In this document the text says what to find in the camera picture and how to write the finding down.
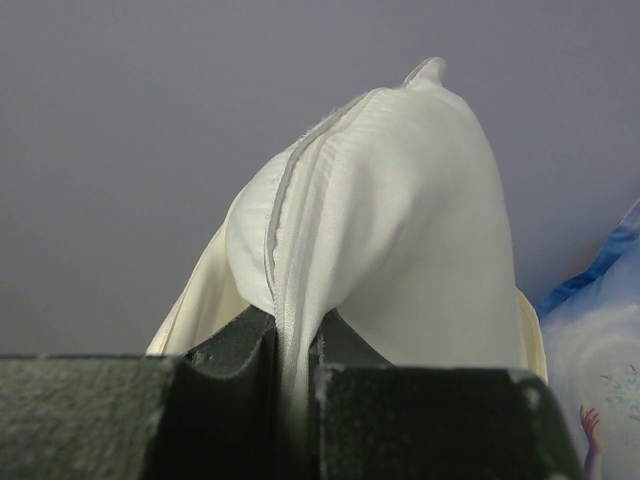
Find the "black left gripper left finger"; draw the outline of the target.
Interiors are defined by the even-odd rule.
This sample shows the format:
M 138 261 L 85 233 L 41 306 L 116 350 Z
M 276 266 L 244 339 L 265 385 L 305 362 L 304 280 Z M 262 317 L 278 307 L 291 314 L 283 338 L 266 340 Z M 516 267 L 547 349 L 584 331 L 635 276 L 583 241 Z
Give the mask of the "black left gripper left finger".
M 277 332 L 247 308 L 175 356 L 5 356 L 5 479 L 268 479 Z

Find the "cream pillowcase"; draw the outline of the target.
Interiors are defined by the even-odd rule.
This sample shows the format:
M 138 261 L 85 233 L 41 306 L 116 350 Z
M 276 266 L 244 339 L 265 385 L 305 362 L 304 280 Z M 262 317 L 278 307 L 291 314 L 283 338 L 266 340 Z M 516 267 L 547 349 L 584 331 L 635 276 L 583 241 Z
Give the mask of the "cream pillowcase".
M 236 289 L 226 255 L 227 226 L 221 225 L 204 249 L 183 291 L 152 337 L 145 353 L 177 355 L 217 333 L 248 307 Z M 517 293 L 523 330 L 524 367 L 548 380 L 541 329 L 533 306 Z

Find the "white pillow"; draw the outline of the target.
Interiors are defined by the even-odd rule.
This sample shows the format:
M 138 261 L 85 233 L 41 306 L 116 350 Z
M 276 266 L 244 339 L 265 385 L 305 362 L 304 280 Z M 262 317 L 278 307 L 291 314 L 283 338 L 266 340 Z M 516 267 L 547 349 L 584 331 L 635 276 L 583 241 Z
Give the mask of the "white pillow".
M 397 365 L 519 367 L 525 348 L 496 161 L 430 58 L 336 110 L 241 191 L 226 252 L 240 295 L 271 313 L 281 388 L 307 388 L 331 310 Z

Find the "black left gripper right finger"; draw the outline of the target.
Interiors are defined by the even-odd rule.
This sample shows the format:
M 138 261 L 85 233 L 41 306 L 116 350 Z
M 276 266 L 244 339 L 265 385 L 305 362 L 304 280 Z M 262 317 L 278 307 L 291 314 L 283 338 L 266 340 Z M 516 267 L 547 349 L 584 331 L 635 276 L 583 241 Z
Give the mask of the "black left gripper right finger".
M 337 312 L 309 350 L 315 479 L 579 479 L 546 384 L 520 369 L 399 367 Z

